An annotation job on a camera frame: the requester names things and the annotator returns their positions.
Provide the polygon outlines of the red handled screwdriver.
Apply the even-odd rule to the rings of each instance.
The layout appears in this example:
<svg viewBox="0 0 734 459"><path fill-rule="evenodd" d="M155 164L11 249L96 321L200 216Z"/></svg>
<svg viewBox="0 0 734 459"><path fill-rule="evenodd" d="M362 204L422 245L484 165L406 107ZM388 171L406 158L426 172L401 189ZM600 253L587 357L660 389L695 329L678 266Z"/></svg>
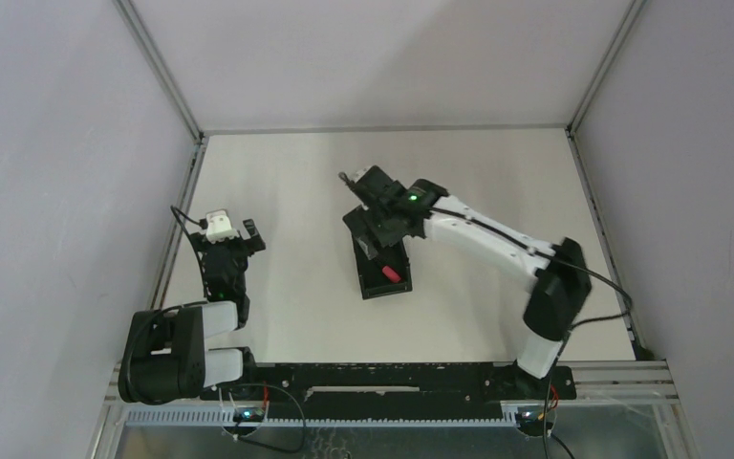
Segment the red handled screwdriver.
<svg viewBox="0 0 734 459"><path fill-rule="evenodd" d="M388 282L398 284L403 280L402 265L385 258L377 258L375 263Z"/></svg>

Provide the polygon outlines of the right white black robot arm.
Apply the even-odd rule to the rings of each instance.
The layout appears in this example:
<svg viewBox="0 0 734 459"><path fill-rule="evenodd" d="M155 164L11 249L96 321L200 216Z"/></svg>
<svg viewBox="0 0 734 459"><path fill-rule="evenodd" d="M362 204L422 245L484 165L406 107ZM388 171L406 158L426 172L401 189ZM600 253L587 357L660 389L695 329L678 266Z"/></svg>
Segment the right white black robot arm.
<svg viewBox="0 0 734 459"><path fill-rule="evenodd" d="M568 339L572 323L591 291L583 251L566 238L551 244L494 220L486 220L444 187L419 179L412 186L384 177L341 172L339 179L355 194L359 206L343 220L367 260L383 276L399 282L387 267L384 251L406 237L450 244L511 276L529 293L523 313L528 329L514 361L515 388L528 398L551 387L551 369Z"/></svg>

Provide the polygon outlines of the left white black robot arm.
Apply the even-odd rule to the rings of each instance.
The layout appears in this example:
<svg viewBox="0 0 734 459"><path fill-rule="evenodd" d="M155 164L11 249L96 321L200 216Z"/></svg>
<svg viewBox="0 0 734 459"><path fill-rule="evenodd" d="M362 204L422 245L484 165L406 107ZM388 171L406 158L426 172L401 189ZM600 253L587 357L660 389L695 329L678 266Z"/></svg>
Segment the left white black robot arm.
<svg viewBox="0 0 734 459"><path fill-rule="evenodd" d="M259 371L238 349L210 350L215 335L243 328L250 300L248 262L266 243L253 220L245 235L207 224L188 235L197 258L203 299L133 315L120 363L118 388L127 403L167 404L196 398L217 383L239 399L259 389Z"/></svg>

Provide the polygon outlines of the black plastic bin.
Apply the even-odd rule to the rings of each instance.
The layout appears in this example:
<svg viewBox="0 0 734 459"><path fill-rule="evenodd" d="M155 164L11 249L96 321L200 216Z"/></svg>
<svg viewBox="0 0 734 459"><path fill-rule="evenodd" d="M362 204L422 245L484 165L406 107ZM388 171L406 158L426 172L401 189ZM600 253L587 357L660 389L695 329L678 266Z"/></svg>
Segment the black plastic bin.
<svg viewBox="0 0 734 459"><path fill-rule="evenodd" d="M356 261L357 282L363 300L399 295L413 290L406 245L399 241L382 247L354 214L343 221L351 233Z"/></svg>

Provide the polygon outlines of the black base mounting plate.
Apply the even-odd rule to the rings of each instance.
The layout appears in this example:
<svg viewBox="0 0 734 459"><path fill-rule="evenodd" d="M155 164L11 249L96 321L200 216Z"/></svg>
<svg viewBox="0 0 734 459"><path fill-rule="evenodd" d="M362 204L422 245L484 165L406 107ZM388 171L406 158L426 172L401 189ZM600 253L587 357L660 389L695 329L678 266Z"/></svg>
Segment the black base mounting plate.
<svg viewBox="0 0 734 459"><path fill-rule="evenodd" d="M506 403L550 405L577 398L572 370L560 365L543 379L508 362L259 363L242 379L206 389L236 404L269 404L288 417L435 420L490 418Z"/></svg>

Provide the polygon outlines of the left controller board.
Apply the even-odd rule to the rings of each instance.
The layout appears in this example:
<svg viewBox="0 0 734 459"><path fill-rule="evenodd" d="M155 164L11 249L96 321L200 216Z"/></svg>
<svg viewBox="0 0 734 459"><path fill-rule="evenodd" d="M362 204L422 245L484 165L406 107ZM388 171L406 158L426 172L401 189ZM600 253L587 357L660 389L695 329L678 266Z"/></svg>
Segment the left controller board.
<svg viewBox="0 0 734 459"><path fill-rule="evenodd" d="M232 424L238 425L249 425L249 424L260 424L266 417L266 411L263 408L239 408L236 409L232 416Z"/></svg>

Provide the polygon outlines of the controller board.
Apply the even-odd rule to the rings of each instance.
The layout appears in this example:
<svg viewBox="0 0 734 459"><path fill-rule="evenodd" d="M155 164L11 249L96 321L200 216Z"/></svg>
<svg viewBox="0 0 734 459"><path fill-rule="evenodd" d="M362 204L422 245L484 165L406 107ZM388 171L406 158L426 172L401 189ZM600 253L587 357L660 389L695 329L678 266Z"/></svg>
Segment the controller board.
<svg viewBox="0 0 734 459"><path fill-rule="evenodd" d="M236 409L232 416L232 424L238 425L249 425L249 424L260 424L266 417L266 411L263 408L239 408Z"/></svg>
<svg viewBox="0 0 734 459"><path fill-rule="evenodd" d="M519 411L515 415L518 424L541 423L545 420L552 422L555 418L555 411Z"/></svg>

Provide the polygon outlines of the right controller board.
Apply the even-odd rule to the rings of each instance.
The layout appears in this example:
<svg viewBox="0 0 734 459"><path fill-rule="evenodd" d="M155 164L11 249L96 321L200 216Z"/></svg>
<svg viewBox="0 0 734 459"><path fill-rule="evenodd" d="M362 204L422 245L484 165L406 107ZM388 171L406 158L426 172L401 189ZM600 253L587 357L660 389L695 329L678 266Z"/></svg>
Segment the right controller board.
<svg viewBox="0 0 734 459"><path fill-rule="evenodd" d="M541 423L545 420L552 422L555 418L555 411L519 411L515 415L518 424Z"/></svg>

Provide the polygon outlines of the aluminium left frame rail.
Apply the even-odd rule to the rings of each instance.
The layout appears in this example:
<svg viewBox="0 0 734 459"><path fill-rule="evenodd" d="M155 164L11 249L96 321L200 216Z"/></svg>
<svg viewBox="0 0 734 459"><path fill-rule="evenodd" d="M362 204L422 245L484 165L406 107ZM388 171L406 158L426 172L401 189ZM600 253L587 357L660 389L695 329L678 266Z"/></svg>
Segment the aluminium left frame rail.
<svg viewBox="0 0 734 459"><path fill-rule="evenodd" d="M197 182L201 174L207 144L208 137L201 137L194 144L189 156L187 157L187 162L185 163L186 169L184 170L177 198L172 204L173 207L179 208L184 213L187 213L190 209ZM153 290L146 307L147 310L160 310L164 305L172 274L178 263L181 243L185 238L183 231L185 220L183 217L176 217L172 211L168 211L168 217L170 218L170 227L167 233L162 258L156 271L157 276L155 277Z"/></svg>

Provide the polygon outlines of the aluminium frame rail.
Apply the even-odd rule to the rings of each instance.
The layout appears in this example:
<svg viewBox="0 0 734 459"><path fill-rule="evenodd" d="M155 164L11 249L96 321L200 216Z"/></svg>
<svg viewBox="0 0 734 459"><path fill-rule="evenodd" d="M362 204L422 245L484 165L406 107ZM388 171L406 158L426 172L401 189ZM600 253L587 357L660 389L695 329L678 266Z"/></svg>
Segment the aluminium frame rail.
<svg viewBox="0 0 734 459"><path fill-rule="evenodd" d="M219 135L276 135L311 133L356 133L356 132L426 132L426 131L475 131L475 130L528 130L567 128L566 123L486 123L486 124L430 124L430 125L372 125L372 126L326 126L326 127L277 127L250 129L206 129L205 137Z"/></svg>
<svg viewBox="0 0 734 459"><path fill-rule="evenodd" d="M185 163L186 169L184 170L177 198L172 204L173 207L179 208L184 213L187 213L190 209L197 182L201 174L207 144L208 137L201 137L194 144L189 156L187 157L187 162ZM168 211L168 217L170 218L170 227L167 233L162 258L156 271L157 276L155 277L153 290L146 307L147 310L160 310L164 305L172 274L178 263L181 243L185 238L183 231L185 220L183 217L176 217L172 211Z"/></svg>
<svg viewBox="0 0 734 459"><path fill-rule="evenodd" d="M618 287L623 288L624 285L614 258L614 253L612 251L609 232L607 231L603 219L602 206L597 196L597 193L594 190L591 176L582 158L581 151L574 133L572 133L569 129L566 129L565 134L567 136L569 147L572 152L572 158L574 160L576 170L584 188L590 212L593 217L597 237L603 250L603 257L607 267L607 274L609 275L609 279L611 281L613 281ZM633 301L631 299L624 299L621 294L616 295L622 313L624 314L623 322L630 337L630 342L632 344L636 359L638 361L655 361L657 359L657 356L653 351L645 347L644 339L640 336L639 323L637 317L634 314Z"/></svg>

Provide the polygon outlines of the aluminium back frame rail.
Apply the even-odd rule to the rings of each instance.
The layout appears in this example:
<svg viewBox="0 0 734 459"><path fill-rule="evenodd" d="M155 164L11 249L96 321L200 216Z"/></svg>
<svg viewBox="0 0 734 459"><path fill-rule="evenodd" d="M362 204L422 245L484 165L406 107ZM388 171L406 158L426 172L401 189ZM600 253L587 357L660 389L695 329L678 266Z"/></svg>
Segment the aluminium back frame rail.
<svg viewBox="0 0 734 459"><path fill-rule="evenodd" d="M356 132L426 132L426 131L475 131L475 130L528 130L567 128L566 123L486 123L486 124L430 124L430 125L372 125L372 126L326 126L326 127L277 127L250 129L206 129L205 137L219 135L276 135L311 133L356 133Z"/></svg>

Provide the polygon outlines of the aluminium right frame rail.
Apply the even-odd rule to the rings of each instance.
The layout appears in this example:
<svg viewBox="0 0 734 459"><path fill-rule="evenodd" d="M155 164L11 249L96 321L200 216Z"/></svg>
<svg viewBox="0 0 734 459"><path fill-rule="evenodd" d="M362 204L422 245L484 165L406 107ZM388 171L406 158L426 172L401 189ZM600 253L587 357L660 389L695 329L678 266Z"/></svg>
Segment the aluminium right frame rail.
<svg viewBox="0 0 734 459"><path fill-rule="evenodd" d="M569 147L572 152L572 158L574 160L576 170L584 188L590 212L593 217L597 237L603 250L603 257L607 267L607 274L609 275L609 279L611 281L613 281L618 287L623 288L624 285L614 258L614 253L612 251L609 232L607 231L603 219L602 206L597 196L597 193L594 190L591 176L582 158L581 151L574 133L572 133L569 129L566 129L565 134L567 136ZM624 314L623 322L630 337L630 342L632 344L636 359L638 361L655 361L657 359L657 356L653 351L645 347L644 339L640 336L639 323L637 317L634 314L633 301L631 299L624 299L621 294L616 295L622 313Z"/></svg>

